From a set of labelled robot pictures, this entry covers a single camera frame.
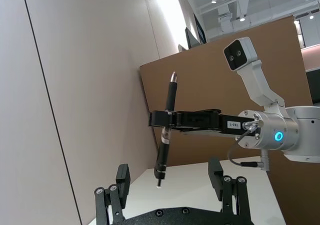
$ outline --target cardboard wall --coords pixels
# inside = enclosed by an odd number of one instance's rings
[[[170,76],[176,71],[177,111],[217,108],[227,115],[238,115],[246,109],[262,111],[250,100],[241,77],[230,71],[223,55],[223,49],[241,37],[251,38],[270,88],[284,98],[286,107],[312,105],[296,28],[293,18],[287,17],[141,66],[149,110],[165,108]],[[157,141],[160,131],[155,129]],[[207,162],[213,156],[225,160],[233,141],[173,132],[168,164]],[[239,148],[234,157],[259,154]],[[268,175],[287,224],[317,223],[320,177],[316,174],[320,164],[292,162],[281,151],[271,151],[270,170]]]

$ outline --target label sticker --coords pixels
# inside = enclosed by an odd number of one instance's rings
[[[239,121],[227,121],[228,129],[241,129],[241,123]]]

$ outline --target metal bolt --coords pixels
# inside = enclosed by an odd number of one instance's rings
[[[248,129],[249,126],[250,126],[250,123],[249,123],[249,122],[244,122],[244,123],[242,124],[242,127],[243,127],[244,129]]]
[[[189,210],[189,208],[185,207],[185,208],[182,208],[181,212],[183,214],[188,214],[188,213],[190,213],[190,210]]]
[[[96,191],[95,191],[95,193],[96,194],[100,194],[100,193],[102,193],[104,190],[102,189],[102,188],[99,188],[99,189],[97,189]]]
[[[161,217],[163,214],[164,214],[164,211],[162,211],[161,209],[155,211],[155,215],[156,215],[157,217]]]

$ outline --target white wall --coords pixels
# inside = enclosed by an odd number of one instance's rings
[[[204,19],[203,19],[203,16],[200,15],[200,11],[195,3],[195,0],[187,0],[187,1],[188,1],[189,5],[191,6],[193,13],[196,15],[196,18],[198,19],[198,21],[203,29],[203,32],[205,33],[206,29],[205,29]]]
[[[0,21],[0,224],[80,224],[24,0]]]
[[[188,49],[185,29],[195,38],[196,22],[187,0],[146,0],[160,58],[179,52],[178,45]]]
[[[159,59],[145,0],[27,0],[83,224],[94,189],[156,160],[140,65]]]
[[[320,68],[320,44],[301,49],[305,70]]]
[[[313,14],[314,18],[309,16],[300,18],[300,24],[306,47],[320,44],[320,12]]]

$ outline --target white tabletop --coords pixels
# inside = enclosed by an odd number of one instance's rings
[[[235,159],[238,162],[259,161],[259,157]],[[228,160],[221,161],[224,175],[247,179],[251,219],[255,225],[285,225],[285,220],[265,171],[240,167]],[[156,188],[154,170],[146,170],[129,190],[123,215],[126,219],[161,208],[191,207],[220,211],[208,176],[208,163],[171,166],[167,168],[162,188]]]

